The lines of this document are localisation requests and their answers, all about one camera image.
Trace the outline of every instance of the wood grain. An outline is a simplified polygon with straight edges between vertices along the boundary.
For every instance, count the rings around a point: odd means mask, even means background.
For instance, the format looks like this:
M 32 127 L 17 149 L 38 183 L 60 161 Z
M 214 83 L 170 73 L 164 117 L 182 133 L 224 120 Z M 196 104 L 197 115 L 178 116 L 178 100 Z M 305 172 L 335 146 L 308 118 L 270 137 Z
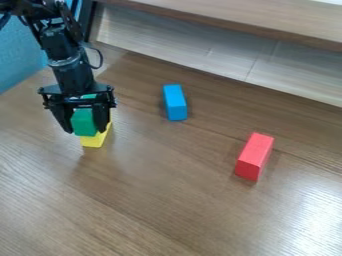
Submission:
M 137 10 L 342 51 L 342 6 L 312 0 L 99 0 Z
M 339 108 L 130 53 L 99 77 L 113 130 L 82 149 L 42 109 L 52 80 L 0 96 L 0 255 L 341 255 Z M 159 107 L 171 82 L 184 123 Z M 233 175 L 252 131 L 276 139 L 255 185 Z
M 99 5 L 92 40 L 342 107 L 342 54 Z

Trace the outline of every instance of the rectangular block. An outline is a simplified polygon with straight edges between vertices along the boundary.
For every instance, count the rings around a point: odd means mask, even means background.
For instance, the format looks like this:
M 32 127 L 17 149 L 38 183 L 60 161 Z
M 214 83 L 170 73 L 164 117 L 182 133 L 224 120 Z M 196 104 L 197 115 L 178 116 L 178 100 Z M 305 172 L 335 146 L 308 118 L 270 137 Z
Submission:
M 272 150 L 274 138 L 253 133 L 242 150 L 235 166 L 235 174 L 257 181 Z
M 83 95 L 82 99 L 95 98 L 96 94 Z M 76 109 L 71 119 L 71 126 L 76 136 L 95 136 L 97 129 L 93 121 L 91 108 Z
M 97 132 L 95 136 L 81 136 L 81 145 L 83 147 L 90 147 L 90 148 L 100 148 L 103 145 L 104 140 L 107 137 L 108 131 L 110 129 L 110 126 L 112 125 L 112 122 L 109 122 L 107 124 L 106 131 L 103 133 Z
M 182 121 L 188 118 L 187 104 L 181 85 L 164 85 L 163 98 L 166 114 L 170 121 Z

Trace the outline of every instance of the wooden block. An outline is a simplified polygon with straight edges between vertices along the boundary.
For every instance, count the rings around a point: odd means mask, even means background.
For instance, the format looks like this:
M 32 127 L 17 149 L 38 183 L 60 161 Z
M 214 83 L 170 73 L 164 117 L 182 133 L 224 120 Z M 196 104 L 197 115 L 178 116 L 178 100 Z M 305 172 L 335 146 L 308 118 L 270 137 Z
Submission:
M 112 125 L 112 122 L 109 122 L 107 124 L 107 129 L 105 132 L 100 133 L 97 132 L 95 136 L 81 136 L 81 145 L 83 147 L 90 147 L 90 148 L 100 148 L 103 145 L 104 140 L 107 137 L 108 131 L 110 129 L 110 126 Z
M 187 119 L 188 110 L 181 85 L 164 85 L 163 97 L 166 114 L 170 121 L 182 121 Z
M 235 174 L 245 179 L 257 181 L 272 150 L 274 138 L 253 133 L 239 156 Z

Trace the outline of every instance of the black robotic arm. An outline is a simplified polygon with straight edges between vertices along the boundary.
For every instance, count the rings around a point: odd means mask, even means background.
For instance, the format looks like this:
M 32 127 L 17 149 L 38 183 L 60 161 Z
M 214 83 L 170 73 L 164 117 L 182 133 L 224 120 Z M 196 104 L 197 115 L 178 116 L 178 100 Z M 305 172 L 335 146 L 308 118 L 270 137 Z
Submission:
M 46 109 L 50 109 L 64 131 L 73 132 L 71 117 L 75 109 L 92 108 L 94 124 L 100 132 L 110 121 L 110 108 L 116 107 L 113 87 L 98 84 L 92 66 L 82 46 L 83 34 L 79 23 L 63 1 L 0 0 L 0 30 L 11 16 L 17 16 L 28 26 L 48 56 L 57 85 L 42 87 Z M 96 94 L 93 99 L 82 98 Z

